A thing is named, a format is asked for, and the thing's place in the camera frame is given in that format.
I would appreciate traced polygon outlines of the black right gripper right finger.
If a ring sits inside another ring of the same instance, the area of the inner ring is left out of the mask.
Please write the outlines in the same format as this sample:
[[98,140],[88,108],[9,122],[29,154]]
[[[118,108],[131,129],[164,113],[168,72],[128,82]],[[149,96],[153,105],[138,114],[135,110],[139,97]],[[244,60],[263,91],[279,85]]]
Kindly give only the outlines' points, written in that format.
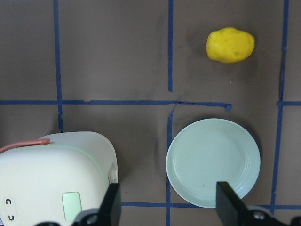
[[216,183],[216,212],[224,226],[282,225],[281,222],[260,209],[248,209],[228,182]]

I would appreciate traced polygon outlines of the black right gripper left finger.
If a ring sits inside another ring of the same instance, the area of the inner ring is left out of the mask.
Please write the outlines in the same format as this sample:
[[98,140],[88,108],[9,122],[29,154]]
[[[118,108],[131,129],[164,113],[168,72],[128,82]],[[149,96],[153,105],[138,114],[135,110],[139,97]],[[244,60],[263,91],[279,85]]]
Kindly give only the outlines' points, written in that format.
[[98,209],[81,212],[73,222],[74,226],[118,226],[121,217],[120,183],[109,185]]

